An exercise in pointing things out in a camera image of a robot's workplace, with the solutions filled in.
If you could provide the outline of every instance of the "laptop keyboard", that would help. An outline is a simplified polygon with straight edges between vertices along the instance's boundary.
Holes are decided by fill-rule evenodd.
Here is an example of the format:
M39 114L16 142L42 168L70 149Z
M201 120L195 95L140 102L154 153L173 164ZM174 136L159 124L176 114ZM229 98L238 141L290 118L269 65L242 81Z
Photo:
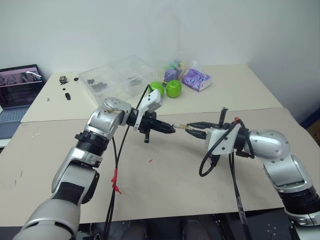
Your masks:
M14 110L4 110L0 113L0 124L20 122L27 110L27 107Z

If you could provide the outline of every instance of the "laptop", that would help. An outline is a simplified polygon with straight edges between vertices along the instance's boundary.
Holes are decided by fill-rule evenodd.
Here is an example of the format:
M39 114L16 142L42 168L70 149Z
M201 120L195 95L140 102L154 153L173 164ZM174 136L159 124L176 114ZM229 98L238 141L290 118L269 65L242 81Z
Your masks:
M44 86L36 64L0 69L0 139L10 139Z

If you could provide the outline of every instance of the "white wall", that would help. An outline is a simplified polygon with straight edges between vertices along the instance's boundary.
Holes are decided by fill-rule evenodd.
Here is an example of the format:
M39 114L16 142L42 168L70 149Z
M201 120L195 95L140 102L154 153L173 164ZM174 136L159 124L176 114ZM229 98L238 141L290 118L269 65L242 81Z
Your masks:
M319 0L0 0L0 69L48 77L179 51L249 63L298 121L320 105Z

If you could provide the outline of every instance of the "tissue box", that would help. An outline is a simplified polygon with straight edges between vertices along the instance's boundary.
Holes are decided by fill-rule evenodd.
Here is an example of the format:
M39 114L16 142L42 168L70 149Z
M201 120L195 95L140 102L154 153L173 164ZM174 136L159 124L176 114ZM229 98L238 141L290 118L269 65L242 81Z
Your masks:
M190 68L188 73L183 76L182 82L188 87L201 92L203 89L210 86L211 76Z

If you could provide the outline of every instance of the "robotic arm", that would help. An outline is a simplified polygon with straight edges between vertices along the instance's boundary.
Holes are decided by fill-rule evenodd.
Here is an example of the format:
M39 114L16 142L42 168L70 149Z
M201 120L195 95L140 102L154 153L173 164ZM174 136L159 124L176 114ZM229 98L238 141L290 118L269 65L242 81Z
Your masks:
M173 126L185 129L196 138L204 139L205 146L210 151L222 135L233 126L231 123L224 123L226 111L226 108L222 109L218 124L194 122ZM194 128L208 128L208 131ZM254 155L262 161L266 175L282 199L284 211L294 225L299 238L320 239L320 198L305 167L296 156L291 155L290 144L280 132L276 130L249 132L240 124L236 124L227 137L221 139L211 152L209 171L206 173L201 171L200 175L208 174L218 163L220 155L230 154L234 149L236 149L236 155L249 157L250 147L246 142L246 134L249 136Z
M51 198L33 212L14 240L75 239L81 204L89 202L94 195L99 180L95 168L101 164L118 126L134 127L145 134L146 143L151 129L166 134L175 132L170 124L156 119L154 110L161 105L157 90L142 99L139 109L117 98L106 98L93 112L83 132L75 136L76 146L71 148L52 181Z

